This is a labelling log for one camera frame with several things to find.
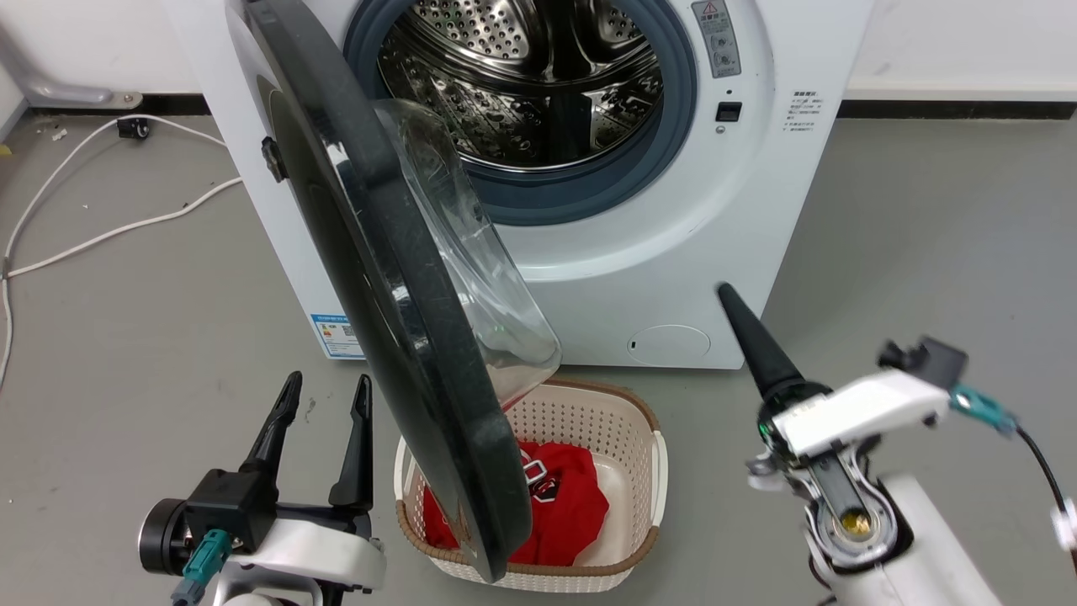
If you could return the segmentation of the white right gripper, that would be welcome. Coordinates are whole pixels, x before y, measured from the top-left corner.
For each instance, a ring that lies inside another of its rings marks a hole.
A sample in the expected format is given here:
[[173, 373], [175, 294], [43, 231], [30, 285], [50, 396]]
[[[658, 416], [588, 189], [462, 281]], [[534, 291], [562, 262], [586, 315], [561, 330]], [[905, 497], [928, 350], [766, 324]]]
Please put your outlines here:
[[756, 457], [756, 468], [796, 467], [870, 436], [946, 415], [950, 392], [900, 369], [839, 389], [806, 380], [732, 284], [719, 284], [716, 295], [763, 399], [757, 429], [766, 452]]

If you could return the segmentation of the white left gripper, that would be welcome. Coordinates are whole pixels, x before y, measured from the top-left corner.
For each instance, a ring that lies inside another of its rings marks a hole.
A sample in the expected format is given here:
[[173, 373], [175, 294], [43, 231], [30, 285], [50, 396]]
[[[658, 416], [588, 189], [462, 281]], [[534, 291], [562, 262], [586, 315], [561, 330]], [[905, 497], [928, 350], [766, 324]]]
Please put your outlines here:
[[[286, 432], [300, 405], [303, 375], [288, 375], [240, 473], [254, 473], [278, 494], [277, 478]], [[374, 505], [373, 394], [361, 375], [350, 407], [351, 426], [330, 507], [280, 503], [277, 520], [257, 551], [234, 550], [215, 574], [216, 595], [370, 594], [384, 586], [384, 546], [370, 536]], [[162, 499], [139, 530], [138, 556], [151, 574], [181, 576], [196, 550], [185, 502]]]

